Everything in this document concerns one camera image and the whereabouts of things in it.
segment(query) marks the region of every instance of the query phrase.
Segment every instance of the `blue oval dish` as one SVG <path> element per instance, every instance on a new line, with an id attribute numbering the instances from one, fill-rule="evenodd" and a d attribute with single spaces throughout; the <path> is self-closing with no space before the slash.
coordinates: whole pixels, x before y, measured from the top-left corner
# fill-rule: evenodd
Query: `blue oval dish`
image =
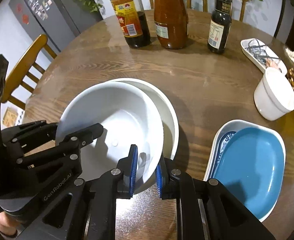
<path id="1" fill-rule="evenodd" d="M 276 204 L 284 167 L 284 152 L 277 137 L 249 127 L 231 137 L 214 178 L 262 219 Z"/>

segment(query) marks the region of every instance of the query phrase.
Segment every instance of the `chili sauce bottle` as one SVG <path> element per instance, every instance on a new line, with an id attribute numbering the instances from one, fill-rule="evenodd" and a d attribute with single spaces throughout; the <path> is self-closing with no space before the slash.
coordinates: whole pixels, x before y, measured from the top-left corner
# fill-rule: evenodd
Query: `chili sauce bottle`
<path id="1" fill-rule="evenodd" d="M 188 15 L 183 0 L 155 0 L 157 38 L 167 49 L 181 49 L 188 40 Z"/>
<path id="2" fill-rule="evenodd" d="M 215 0 L 215 10 L 211 14 L 208 48 L 221 54 L 225 50 L 231 26 L 232 0 Z"/>
<path id="3" fill-rule="evenodd" d="M 142 0 L 111 0 L 111 3 L 129 47 L 140 48 L 150 44 Z"/>

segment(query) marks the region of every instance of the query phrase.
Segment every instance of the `gray refrigerator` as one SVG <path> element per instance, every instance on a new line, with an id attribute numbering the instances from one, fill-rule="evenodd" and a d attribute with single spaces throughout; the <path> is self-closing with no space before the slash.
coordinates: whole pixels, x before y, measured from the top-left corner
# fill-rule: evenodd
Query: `gray refrigerator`
<path id="1" fill-rule="evenodd" d="M 102 20 L 74 0 L 10 0 L 9 6 L 32 40 L 44 33 L 48 45 L 62 51 L 81 32 Z"/>

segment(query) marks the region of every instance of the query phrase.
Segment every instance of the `round dining table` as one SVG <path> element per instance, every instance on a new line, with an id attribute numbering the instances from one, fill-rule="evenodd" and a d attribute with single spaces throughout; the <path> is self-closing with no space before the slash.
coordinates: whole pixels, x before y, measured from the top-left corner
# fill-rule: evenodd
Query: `round dining table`
<path id="1" fill-rule="evenodd" d="M 157 40 L 153 10 L 145 13 L 151 33 L 146 47 L 129 48 L 115 16 L 75 38 L 43 74 L 27 101 L 24 123 L 59 122 L 71 100 L 98 83 L 141 79 L 171 101 L 179 122 L 175 165 L 196 179 L 204 178 L 214 136 L 226 122 L 242 119 L 274 129 L 284 140 L 286 164 L 277 204 L 263 224 L 277 240 L 287 239 L 294 230 L 294 111 L 272 122 L 259 114 L 253 95 L 263 73 L 243 54 L 240 41 L 263 41 L 290 67 L 284 44 L 233 20 L 225 52 L 217 55 L 207 48 L 211 15 L 189 9 L 186 47 L 168 50 Z M 177 239 L 176 201 L 160 200 L 156 185 L 134 195 L 117 207 L 116 239 Z"/>

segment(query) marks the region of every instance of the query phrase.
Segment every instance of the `white wall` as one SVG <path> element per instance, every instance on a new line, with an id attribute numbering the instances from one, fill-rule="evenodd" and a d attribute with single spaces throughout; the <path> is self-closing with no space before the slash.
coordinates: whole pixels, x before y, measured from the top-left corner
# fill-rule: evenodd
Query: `white wall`
<path id="1" fill-rule="evenodd" d="M 255 0 L 248 2 L 246 4 L 244 22 L 273 36 L 280 15 L 281 1 L 282 0 L 264 0 L 263 2 L 260 2 Z M 98 0 L 98 2 L 104 5 L 104 9 L 101 11 L 103 18 L 114 15 L 109 0 Z M 149 0 L 143 0 L 143 5 L 145 9 L 150 9 Z M 202 11 L 202 0 L 192 0 L 191 5 L 193 9 Z M 214 0 L 208 0 L 208 11 L 212 11 L 213 8 Z M 240 1 L 234 0 L 232 15 L 234 19 L 239 19 L 240 8 Z"/>
<path id="2" fill-rule="evenodd" d="M 9 62 L 7 75 L 10 73 L 17 61 L 32 43 L 31 38 L 28 36 L 28 34 L 25 32 L 23 27 L 14 16 L 8 3 L 9 0 L 3 0 L 0 4 L 0 54 L 3 54 Z M 37 57 L 37 63 L 46 69 L 50 64 L 50 61 L 42 52 L 40 52 Z M 41 76 L 40 73 L 33 67 L 31 69 L 31 73 L 33 73 L 37 77 Z M 24 81 L 32 87 L 35 87 L 36 85 L 32 80 L 27 77 L 24 78 Z M 21 86 L 13 92 L 13 96 L 23 102 L 26 102 L 30 94 L 30 92 L 28 92 Z M 10 102 L 2 104 L 0 109 L 2 129 L 4 128 L 4 125 L 2 125 L 2 119 L 8 106 L 16 108 L 18 110 L 18 113 L 22 111 Z"/>
<path id="3" fill-rule="evenodd" d="M 286 0 L 283 20 L 281 21 L 281 25 L 279 27 L 279 31 L 276 37 L 282 43 L 285 43 L 287 41 L 291 26 L 293 24 L 293 20 L 294 20 L 294 6 L 292 6 L 290 0 Z"/>

